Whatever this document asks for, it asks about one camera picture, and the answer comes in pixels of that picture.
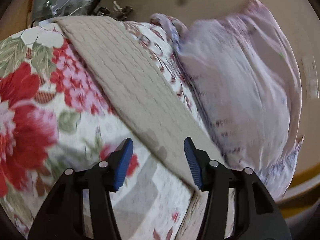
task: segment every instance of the floral fabric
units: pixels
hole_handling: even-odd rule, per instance
[[[149,40],[141,45],[197,116],[190,91],[172,65],[164,32],[137,25]],[[120,234],[132,240],[174,239],[192,192],[122,123],[57,24],[0,41],[0,98],[0,204],[25,237],[66,168],[87,169],[130,137],[134,154],[125,183],[110,194]],[[86,191],[84,222],[86,235],[93,238]]]

